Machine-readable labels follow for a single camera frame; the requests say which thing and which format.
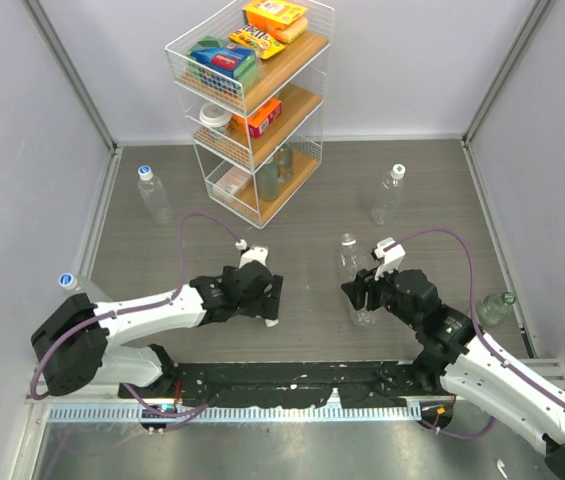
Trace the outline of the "blue and white bottle cap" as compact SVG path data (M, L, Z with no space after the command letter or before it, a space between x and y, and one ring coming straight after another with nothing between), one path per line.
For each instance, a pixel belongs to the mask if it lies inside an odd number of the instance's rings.
M138 176L142 181L150 181L154 174L150 166L142 165L138 168Z

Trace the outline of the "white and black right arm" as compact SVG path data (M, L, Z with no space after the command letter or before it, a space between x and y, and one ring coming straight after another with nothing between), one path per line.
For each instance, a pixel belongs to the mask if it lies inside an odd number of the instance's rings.
M415 333L419 391L462 397L523 437L565 479L565 390L507 353L471 319L445 304L420 270L377 277L368 270L341 286L355 310L384 309Z

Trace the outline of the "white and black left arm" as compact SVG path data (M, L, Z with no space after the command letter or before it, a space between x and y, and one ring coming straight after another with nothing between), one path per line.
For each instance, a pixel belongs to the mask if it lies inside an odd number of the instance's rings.
M198 276L179 292L122 302L65 299L32 334L38 360L30 385L36 400L72 394L96 381L129 384L164 398L175 387L173 361L159 346L130 342L174 329L224 323L236 316L278 321L283 278L259 261Z

